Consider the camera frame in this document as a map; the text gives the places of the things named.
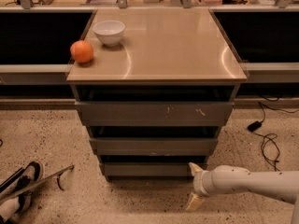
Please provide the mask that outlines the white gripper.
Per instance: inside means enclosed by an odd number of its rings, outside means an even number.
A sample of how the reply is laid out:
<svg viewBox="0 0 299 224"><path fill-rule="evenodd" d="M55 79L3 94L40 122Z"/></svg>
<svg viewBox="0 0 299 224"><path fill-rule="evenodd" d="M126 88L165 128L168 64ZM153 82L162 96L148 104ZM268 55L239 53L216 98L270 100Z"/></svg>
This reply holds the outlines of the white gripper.
<svg viewBox="0 0 299 224"><path fill-rule="evenodd" d="M192 183L195 193L190 193L185 210L187 212L193 212L204 203L205 200L202 197L210 196L209 189L212 187L212 181L211 173L204 171L196 163L190 162L189 167L193 176Z"/></svg>

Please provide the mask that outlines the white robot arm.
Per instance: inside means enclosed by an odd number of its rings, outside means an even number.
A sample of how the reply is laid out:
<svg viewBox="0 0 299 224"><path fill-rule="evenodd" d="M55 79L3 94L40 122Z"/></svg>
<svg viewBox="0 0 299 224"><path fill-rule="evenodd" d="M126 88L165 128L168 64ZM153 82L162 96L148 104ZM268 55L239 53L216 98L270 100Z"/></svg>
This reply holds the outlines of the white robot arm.
<svg viewBox="0 0 299 224"><path fill-rule="evenodd" d="M299 172L251 172L242 167L221 165L207 171L190 162L193 192L186 211L196 210L205 198L216 194L252 192L294 205L291 224L299 224Z"/></svg>

